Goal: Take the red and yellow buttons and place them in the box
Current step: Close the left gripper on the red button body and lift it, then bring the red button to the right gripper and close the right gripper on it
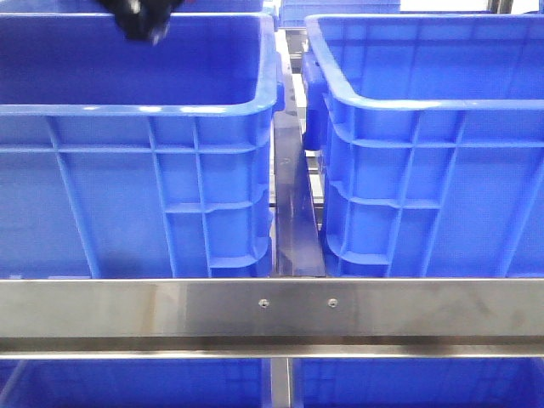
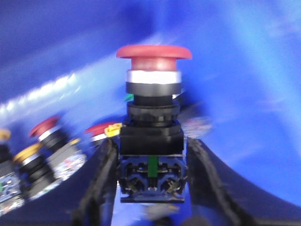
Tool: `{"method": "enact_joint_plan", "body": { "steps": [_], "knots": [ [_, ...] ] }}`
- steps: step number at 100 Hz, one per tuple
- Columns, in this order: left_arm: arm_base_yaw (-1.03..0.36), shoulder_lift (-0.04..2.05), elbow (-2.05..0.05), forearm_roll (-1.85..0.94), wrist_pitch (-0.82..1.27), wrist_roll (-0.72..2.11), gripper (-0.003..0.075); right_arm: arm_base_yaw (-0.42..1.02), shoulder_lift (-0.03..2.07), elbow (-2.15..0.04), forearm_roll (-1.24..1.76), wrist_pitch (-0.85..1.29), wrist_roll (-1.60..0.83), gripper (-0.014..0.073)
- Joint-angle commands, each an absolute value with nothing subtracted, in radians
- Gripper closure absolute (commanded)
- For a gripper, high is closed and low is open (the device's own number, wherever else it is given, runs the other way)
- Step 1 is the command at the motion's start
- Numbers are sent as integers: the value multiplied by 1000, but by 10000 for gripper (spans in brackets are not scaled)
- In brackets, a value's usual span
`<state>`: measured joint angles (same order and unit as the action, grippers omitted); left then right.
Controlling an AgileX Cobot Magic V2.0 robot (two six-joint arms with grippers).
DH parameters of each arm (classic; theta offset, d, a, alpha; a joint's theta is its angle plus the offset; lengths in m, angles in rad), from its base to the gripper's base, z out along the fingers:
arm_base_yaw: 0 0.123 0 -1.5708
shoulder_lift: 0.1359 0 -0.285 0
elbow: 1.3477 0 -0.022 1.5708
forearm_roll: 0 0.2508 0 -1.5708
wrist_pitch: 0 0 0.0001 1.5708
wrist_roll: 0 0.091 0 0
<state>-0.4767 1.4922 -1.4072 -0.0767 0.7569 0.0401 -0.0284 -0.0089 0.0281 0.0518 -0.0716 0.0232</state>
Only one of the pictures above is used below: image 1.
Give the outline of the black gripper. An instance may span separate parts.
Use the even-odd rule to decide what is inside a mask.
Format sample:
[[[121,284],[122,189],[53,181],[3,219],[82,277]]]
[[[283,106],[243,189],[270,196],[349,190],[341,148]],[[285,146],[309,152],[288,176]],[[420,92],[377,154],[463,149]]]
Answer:
[[[114,16],[127,40],[157,44],[169,29],[171,14],[183,0],[105,0],[98,4]]]

